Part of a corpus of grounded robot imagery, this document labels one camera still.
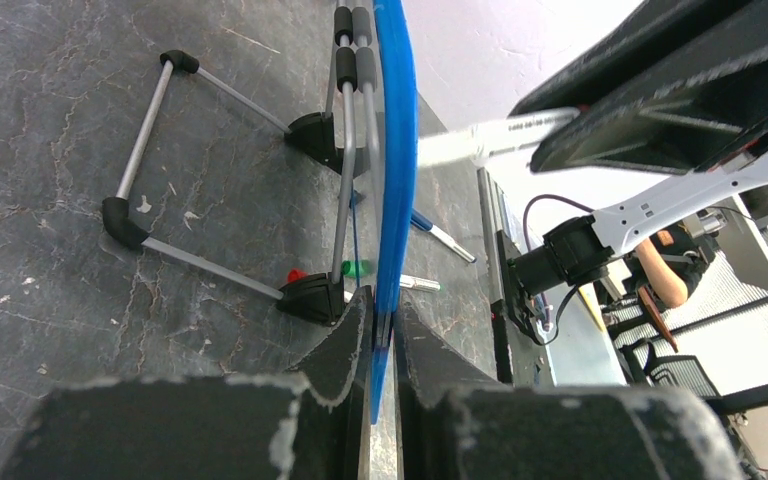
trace blue marker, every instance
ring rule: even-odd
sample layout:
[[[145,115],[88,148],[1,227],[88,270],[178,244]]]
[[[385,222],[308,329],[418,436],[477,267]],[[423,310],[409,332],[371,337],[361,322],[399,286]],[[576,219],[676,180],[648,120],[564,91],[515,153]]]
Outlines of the blue marker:
[[[430,233],[434,238],[443,242],[443,245],[449,247],[453,252],[457,253],[467,262],[475,263],[475,257],[464,250],[462,246],[458,245],[458,242],[456,242],[454,238],[452,238],[443,230],[440,230],[439,227],[431,223],[431,220],[425,218],[424,215],[417,212],[416,210],[411,212],[411,225],[422,230],[423,232]]]

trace desk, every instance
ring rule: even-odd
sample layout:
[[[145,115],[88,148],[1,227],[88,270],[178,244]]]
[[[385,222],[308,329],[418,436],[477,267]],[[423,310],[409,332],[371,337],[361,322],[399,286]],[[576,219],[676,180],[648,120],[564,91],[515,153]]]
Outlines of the desk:
[[[522,222],[511,212],[504,192],[486,169],[478,171],[478,191],[490,274],[489,300],[494,305],[503,301],[496,232],[504,230],[520,250],[525,245],[525,234]],[[542,242],[535,235],[531,236],[531,241],[533,245]],[[568,286],[560,285],[547,291],[549,303],[559,305],[568,289]],[[497,371],[509,368],[515,385],[626,383],[610,338],[600,331],[580,296],[567,305],[560,320],[558,338],[547,347],[535,345],[509,321],[502,320],[505,323],[500,325],[500,320],[494,319],[497,323],[493,328]]]

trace blue strip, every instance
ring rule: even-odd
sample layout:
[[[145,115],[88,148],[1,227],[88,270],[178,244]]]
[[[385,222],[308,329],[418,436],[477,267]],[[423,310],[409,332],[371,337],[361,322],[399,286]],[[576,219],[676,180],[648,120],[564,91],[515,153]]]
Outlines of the blue strip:
[[[399,277],[405,263],[416,192],[419,105],[416,71],[400,0],[374,0],[381,54],[385,112],[384,211],[376,277],[371,420],[377,422],[392,320],[399,306]]]

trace cracked stone surface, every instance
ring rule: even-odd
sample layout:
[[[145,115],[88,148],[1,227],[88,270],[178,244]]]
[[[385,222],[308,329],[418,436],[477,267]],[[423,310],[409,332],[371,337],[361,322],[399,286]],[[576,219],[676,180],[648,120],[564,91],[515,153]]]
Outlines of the cracked stone surface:
[[[253,291],[125,250],[104,233],[99,208],[118,186],[160,52],[188,51],[290,122],[324,102],[332,15],[326,0],[0,1],[0,466],[54,387],[101,375],[278,372],[325,336]],[[442,129],[424,103],[421,120],[423,133]],[[279,287],[292,268],[328,269],[338,188],[268,122],[176,74],[131,215],[158,240]],[[371,202],[361,207],[365,245]],[[480,259],[466,265],[412,232],[405,273],[445,286],[416,302],[493,375],[474,169],[422,171],[416,207]],[[395,474],[392,406],[384,412],[375,478]]]

